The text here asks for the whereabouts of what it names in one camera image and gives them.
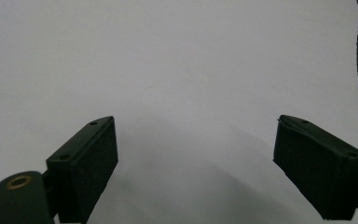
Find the white background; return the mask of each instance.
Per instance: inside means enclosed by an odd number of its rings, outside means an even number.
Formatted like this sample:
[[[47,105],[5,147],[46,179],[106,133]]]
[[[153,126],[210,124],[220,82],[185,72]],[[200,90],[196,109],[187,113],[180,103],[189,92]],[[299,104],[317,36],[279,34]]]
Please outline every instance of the white background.
[[[357,26],[354,0],[0,1],[0,180],[113,115],[89,223],[324,223],[277,118],[358,147]]]

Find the brass insert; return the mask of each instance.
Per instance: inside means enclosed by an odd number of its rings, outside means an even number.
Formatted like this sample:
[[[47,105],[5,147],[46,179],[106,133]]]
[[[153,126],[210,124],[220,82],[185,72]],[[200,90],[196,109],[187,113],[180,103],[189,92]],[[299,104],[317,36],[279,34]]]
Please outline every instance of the brass insert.
[[[7,189],[19,189],[31,182],[31,177],[28,175],[19,175],[7,182]]]

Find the white paper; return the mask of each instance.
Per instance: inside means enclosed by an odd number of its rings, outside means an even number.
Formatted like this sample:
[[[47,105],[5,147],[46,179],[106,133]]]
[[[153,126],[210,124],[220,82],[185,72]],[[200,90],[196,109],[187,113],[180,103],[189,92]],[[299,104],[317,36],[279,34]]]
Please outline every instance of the white paper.
[[[357,24],[350,0],[0,1],[0,180],[113,115],[89,223],[324,223],[272,162],[277,118],[358,148]]]

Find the screw hole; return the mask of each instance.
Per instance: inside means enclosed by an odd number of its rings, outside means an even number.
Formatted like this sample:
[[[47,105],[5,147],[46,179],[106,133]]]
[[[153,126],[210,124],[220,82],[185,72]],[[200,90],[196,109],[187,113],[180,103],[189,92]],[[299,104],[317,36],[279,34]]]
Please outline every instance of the screw hole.
[[[65,154],[65,155],[60,156],[60,160],[65,161],[65,160],[68,160],[70,157],[71,157],[70,155]]]
[[[31,177],[28,175],[21,175],[12,178],[7,182],[7,189],[19,189],[31,182]]]

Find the white surface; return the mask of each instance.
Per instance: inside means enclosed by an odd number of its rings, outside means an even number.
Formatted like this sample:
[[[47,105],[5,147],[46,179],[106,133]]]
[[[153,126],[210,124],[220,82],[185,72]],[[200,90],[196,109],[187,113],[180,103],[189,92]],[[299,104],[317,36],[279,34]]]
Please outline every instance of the white surface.
[[[113,115],[89,223],[323,223],[272,162],[277,118],[358,147],[357,22],[353,0],[0,1],[0,180]]]

